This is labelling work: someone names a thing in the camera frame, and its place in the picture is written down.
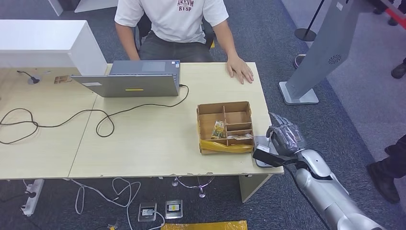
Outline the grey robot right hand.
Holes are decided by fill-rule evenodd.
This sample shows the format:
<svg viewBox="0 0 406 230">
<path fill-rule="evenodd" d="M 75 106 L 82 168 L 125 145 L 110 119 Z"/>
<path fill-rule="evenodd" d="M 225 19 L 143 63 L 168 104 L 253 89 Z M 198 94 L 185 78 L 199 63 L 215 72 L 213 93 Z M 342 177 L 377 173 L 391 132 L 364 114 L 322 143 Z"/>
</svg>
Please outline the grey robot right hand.
<svg viewBox="0 0 406 230">
<path fill-rule="evenodd" d="M 299 127 L 287 118 L 269 112 L 271 125 L 266 138 L 271 141 L 279 155 L 290 156 L 306 148 L 306 140 Z"/>
</svg>

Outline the person's left hand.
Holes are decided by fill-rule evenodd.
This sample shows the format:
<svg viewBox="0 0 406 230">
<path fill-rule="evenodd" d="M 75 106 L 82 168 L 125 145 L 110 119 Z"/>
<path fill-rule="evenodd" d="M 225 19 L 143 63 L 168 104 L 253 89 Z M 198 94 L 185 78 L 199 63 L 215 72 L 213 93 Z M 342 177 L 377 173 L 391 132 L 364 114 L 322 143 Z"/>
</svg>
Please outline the person's left hand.
<svg viewBox="0 0 406 230">
<path fill-rule="evenodd" d="M 252 70 L 238 55 L 231 55 L 227 58 L 226 69 L 229 76 L 236 78 L 241 84 L 246 81 L 248 83 L 254 81 Z"/>
</svg>

